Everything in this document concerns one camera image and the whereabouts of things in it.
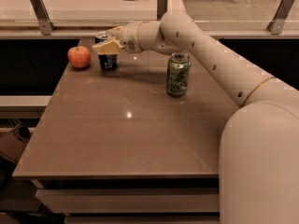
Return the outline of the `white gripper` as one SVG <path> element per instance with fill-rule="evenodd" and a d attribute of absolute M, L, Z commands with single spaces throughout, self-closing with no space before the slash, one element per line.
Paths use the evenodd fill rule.
<path fill-rule="evenodd" d="M 102 43 L 92 45 L 93 51 L 98 55 L 115 55 L 124 48 L 129 53 L 140 53 L 142 48 L 138 41 L 138 28 L 141 22 L 128 23 L 125 26 L 117 26 L 107 30 L 107 35 L 112 38 Z"/>

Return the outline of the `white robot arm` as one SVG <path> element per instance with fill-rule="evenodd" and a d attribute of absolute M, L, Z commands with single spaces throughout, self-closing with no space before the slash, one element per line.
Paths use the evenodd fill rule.
<path fill-rule="evenodd" d="M 98 54 L 188 51 L 238 110 L 221 136 L 221 224 L 299 224 L 299 91 L 205 34 L 183 11 L 110 30 Z"/>

